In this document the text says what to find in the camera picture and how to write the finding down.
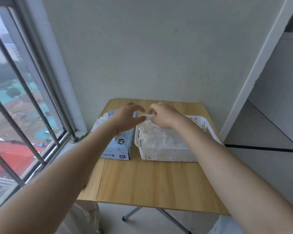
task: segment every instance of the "metal table leg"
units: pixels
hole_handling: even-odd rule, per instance
[[[176,219],[174,219],[168,212],[166,212],[164,209],[157,208],[157,211],[163,214],[169,221],[171,221],[173,224],[175,224],[177,227],[179,227],[184,233],[191,234],[191,232],[185,228],[180,222],[178,222]]]
[[[129,214],[123,216],[123,221],[126,221],[130,216],[132,216],[133,214],[135,214],[138,210],[140,210],[142,207],[137,207],[134,210],[132,210]]]

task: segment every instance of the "wooden table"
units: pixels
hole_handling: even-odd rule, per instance
[[[150,104],[159,101],[115,98],[107,103],[101,115],[128,102],[147,110]],[[219,136],[202,104],[161,102],[174,106],[184,115],[207,118]],[[100,158],[78,200],[229,214],[198,163],[142,160],[134,144],[130,161]]]

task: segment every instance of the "blue box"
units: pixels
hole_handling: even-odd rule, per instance
[[[115,110],[110,110],[109,116],[113,115]],[[103,158],[112,158],[119,160],[129,160],[131,147],[133,142],[133,136],[135,134],[135,128],[118,134],[114,140],[109,143],[107,148],[102,153]]]

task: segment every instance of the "white door frame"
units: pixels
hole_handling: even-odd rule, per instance
[[[284,29],[289,22],[290,18],[293,15],[293,0],[284,0],[284,3],[280,9],[280,12],[277,15],[277,18],[272,25],[271,30],[268,33],[268,36],[265,39],[265,42],[258,54],[258,57],[255,60],[255,63],[248,75],[234,105],[230,111],[230,114],[220,131],[220,136],[224,140],[233,123],[235,122],[238,114],[240,113],[243,105],[245,104],[249,94],[251,93],[258,77],[260,76],[262,70],[268,59],[270,58],[275,46],[277,45]]]

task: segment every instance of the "white plastic basket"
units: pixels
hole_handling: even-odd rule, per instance
[[[150,120],[154,115],[144,115],[147,120]],[[205,117],[201,116],[186,116],[194,121],[205,132],[207,130],[211,136],[218,143],[221,144],[219,138],[216,136],[213,128]],[[148,148],[141,146],[141,140],[139,139],[139,125],[136,126],[135,132],[135,145],[140,150],[140,155],[143,160],[155,160],[155,161],[172,161],[172,162],[197,162],[195,155],[189,148]]]

